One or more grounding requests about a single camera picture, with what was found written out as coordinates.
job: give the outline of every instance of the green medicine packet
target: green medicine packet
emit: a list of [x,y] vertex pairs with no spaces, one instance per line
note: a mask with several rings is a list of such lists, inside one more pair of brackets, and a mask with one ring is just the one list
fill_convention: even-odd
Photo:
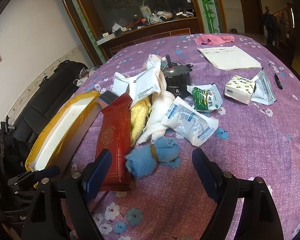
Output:
[[187,86],[194,98],[194,109],[201,112],[218,110],[222,105],[222,98],[216,84],[202,86]]

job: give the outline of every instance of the purple floral tablecloth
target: purple floral tablecloth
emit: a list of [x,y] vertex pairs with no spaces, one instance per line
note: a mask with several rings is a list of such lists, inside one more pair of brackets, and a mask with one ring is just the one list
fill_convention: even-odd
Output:
[[[214,68],[197,50],[212,46],[197,46],[194,42],[197,35],[167,37],[125,48],[101,66],[76,94],[90,90],[103,93],[110,89],[116,71],[129,76],[140,73],[149,54],[162,57],[170,54],[172,61],[193,64],[192,83],[215,82],[223,97],[222,107],[210,114],[219,120],[219,128],[201,146],[202,150],[223,171],[230,171],[237,178],[264,178],[277,207],[284,238],[290,240],[300,229],[300,82],[266,48],[251,38],[234,35],[235,43],[224,46],[236,45],[261,63],[277,101],[270,106],[253,102],[247,106],[227,98],[223,95],[227,81],[235,74],[252,79],[260,69]],[[277,67],[283,90],[277,88],[269,63]],[[191,97],[185,100],[193,104]],[[99,114],[69,164],[68,173],[82,171],[95,160],[101,124],[102,114]],[[151,176],[134,180],[130,192],[98,194],[92,213],[105,239],[196,240],[202,235],[216,204],[208,198],[192,166],[194,147],[171,129],[165,136],[175,138],[180,144],[178,168],[158,165]],[[241,209],[242,199],[239,199],[227,239],[234,237]]]

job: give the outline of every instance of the pink towel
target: pink towel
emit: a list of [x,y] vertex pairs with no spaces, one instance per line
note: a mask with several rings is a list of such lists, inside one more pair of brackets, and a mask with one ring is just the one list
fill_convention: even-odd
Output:
[[202,45],[220,45],[225,44],[226,42],[234,42],[234,36],[218,36],[213,34],[199,35],[195,38],[195,44]]

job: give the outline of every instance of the white tissue package with green pattern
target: white tissue package with green pattern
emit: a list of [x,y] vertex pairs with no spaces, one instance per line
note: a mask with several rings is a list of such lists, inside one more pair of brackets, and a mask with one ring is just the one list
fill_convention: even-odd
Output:
[[255,82],[252,80],[235,75],[226,84],[225,96],[248,105],[250,103],[255,85]]

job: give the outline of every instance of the brown rubber band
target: brown rubber band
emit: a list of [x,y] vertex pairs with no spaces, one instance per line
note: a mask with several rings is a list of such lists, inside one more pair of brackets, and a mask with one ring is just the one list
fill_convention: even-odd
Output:
[[151,152],[153,158],[155,159],[155,161],[159,162],[158,156],[157,156],[157,151],[155,150],[155,146],[153,143],[150,144],[150,152]]

